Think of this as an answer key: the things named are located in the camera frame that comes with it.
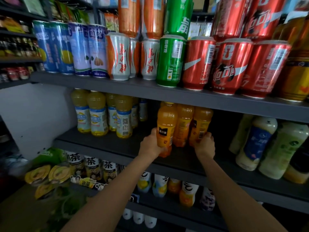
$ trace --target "sprite can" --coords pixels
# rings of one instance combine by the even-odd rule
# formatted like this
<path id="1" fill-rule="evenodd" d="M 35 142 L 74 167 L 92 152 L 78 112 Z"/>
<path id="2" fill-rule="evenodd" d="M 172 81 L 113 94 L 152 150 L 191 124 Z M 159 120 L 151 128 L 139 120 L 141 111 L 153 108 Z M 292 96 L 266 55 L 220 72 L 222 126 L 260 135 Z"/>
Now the sprite can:
<path id="1" fill-rule="evenodd" d="M 164 35 L 178 35 L 188 39 L 193 12 L 192 0 L 168 0 L 165 8 Z"/>
<path id="2" fill-rule="evenodd" d="M 158 85 L 176 87 L 180 81 L 186 40 L 182 36 L 164 35 L 160 39 L 156 81 Z"/>

